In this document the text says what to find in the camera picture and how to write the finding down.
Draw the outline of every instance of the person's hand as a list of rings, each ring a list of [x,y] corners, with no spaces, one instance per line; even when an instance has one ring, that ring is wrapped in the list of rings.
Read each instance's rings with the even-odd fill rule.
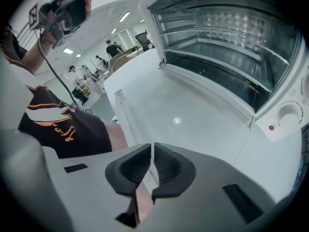
[[[86,10],[86,19],[88,19],[91,16],[91,0],[85,0],[85,10]],[[53,11],[50,11],[47,14],[47,19],[50,20],[50,21],[55,20]],[[53,44],[56,41],[55,38],[53,37],[53,35],[48,31],[44,31],[42,36],[48,43]]]

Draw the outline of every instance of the black slot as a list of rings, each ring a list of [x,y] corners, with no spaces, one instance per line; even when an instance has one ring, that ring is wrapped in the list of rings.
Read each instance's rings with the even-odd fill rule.
[[[69,167],[65,167],[64,170],[67,172],[67,173],[72,173],[72,172],[75,172],[75,171],[79,171],[79,170],[82,170],[84,168],[87,168],[88,166],[86,164],[77,164],[77,165],[73,165],[73,166],[69,166]]]
[[[237,184],[227,185],[222,188],[247,224],[263,214],[263,211]]]

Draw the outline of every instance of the floor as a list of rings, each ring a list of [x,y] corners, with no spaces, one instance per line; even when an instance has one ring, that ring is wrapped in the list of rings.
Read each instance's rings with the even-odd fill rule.
[[[94,112],[94,115],[109,122],[115,116],[115,112],[112,109],[107,94],[103,94],[98,99],[98,101],[91,107],[91,110]]]

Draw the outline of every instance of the white table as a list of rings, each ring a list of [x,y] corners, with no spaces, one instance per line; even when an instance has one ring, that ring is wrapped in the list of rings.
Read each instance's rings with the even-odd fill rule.
[[[158,64],[156,51],[149,50],[105,82],[129,145],[160,142],[212,155],[252,178],[274,201],[289,194],[300,160],[299,131],[270,142],[235,116],[229,103],[167,75]]]

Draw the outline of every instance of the handheld device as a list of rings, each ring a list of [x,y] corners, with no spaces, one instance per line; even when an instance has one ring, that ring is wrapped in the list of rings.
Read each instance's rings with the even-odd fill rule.
[[[55,21],[47,19],[50,11],[54,12]],[[85,0],[39,1],[29,11],[30,29],[49,30],[55,38],[53,49],[64,44],[85,21]]]

